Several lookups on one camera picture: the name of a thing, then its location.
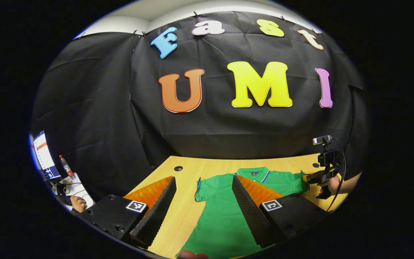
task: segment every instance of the black cloth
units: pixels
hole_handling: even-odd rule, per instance
[[[260,31],[271,20],[285,35]],[[200,21],[217,20],[220,35],[194,36]],[[151,46],[176,27],[177,48],[160,58]],[[324,46],[313,47],[297,31],[305,29]],[[263,76],[269,62],[288,66],[293,105],[233,108],[235,80],[227,65],[246,61]],[[333,107],[321,108],[316,67],[330,73]],[[171,113],[162,103],[160,77],[179,74],[177,98],[190,96],[184,73],[203,69],[202,101],[188,113]],[[350,179],[364,167],[370,129],[366,85],[355,65],[325,33],[315,34],[279,18],[246,12],[189,17],[148,32],[100,33],[74,40],[41,82],[31,133],[45,129],[53,157],[62,154],[94,200],[124,196],[169,156],[209,159],[269,159],[314,154],[312,138],[331,135],[345,151]]]

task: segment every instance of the screw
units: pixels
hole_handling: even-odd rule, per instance
[[[123,228],[123,227],[121,227],[121,226],[115,226],[115,229],[116,229],[117,231],[119,231],[119,232],[123,232],[123,231],[124,231],[124,228]]]

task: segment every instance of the pink letter i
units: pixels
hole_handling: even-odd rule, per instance
[[[319,75],[322,88],[322,99],[319,104],[322,108],[332,108],[333,101],[330,95],[330,83],[328,82],[328,76],[330,74],[327,70],[320,67],[316,67],[316,73]]]

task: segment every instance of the shirt collar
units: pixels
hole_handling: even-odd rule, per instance
[[[252,172],[258,172],[257,176],[252,176]],[[257,182],[265,182],[266,178],[269,175],[269,170],[266,167],[256,167],[256,168],[239,168],[236,174],[246,177]]]

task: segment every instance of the white wall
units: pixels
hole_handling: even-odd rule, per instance
[[[296,13],[293,13],[285,7],[279,9],[262,3],[241,0],[207,1],[173,10],[172,12],[151,21],[148,31],[154,30],[155,28],[173,21],[180,20],[182,18],[194,16],[194,12],[197,14],[202,14],[232,10],[238,12],[263,13],[278,18],[283,16],[287,21],[297,23],[309,29],[314,28],[314,31],[321,32],[320,29],[316,28],[315,25],[309,23],[308,21],[304,21],[304,19],[300,18]]]
[[[142,7],[142,3],[145,0],[141,0],[137,3]],[[137,34],[142,34],[143,31],[148,32],[158,28],[160,26],[166,25],[167,23],[174,22],[189,16],[194,16],[194,12],[197,14],[203,13],[214,13],[214,12],[224,12],[224,11],[238,11],[238,12],[252,12],[252,13],[263,13],[266,15],[274,16],[280,18],[283,16],[286,20],[297,23],[308,29],[314,29],[316,32],[322,32],[320,28],[313,25],[309,21],[305,21],[296,13],[288,10],[287,8],[281,6],[281,8],[276,7],[276,4],[267,5],[258,2],[243,1],[243,0],[213,0],[213,1],[204,1],[200,3],[195,3],[192,5],[184,6],[181,8],[175,8],[174,10],[166,10],[163,6],[154,6],[155,13],[164,13],[158,18],[148,21],[141,18],[135,18],[126,16],[126,13],[135,13],[136,10],[133,6],[136,4],[130,4],[125,7],[122,7],[115,12],[110,13],[109,15],[103,17],[97,22],[89,26],[85,31],[77,35],[75,38],[82,35],[89,35],[99,32],[128,32],[133,33],[137,30]]]
[[[145,31],[149,24],[150,22],[147,20],[129,16],[103,17],[89,26],[85,31],[79,33],[75,38],[99,32],[133,33],[137,30],[136,34],[142,34],[142,30]]]

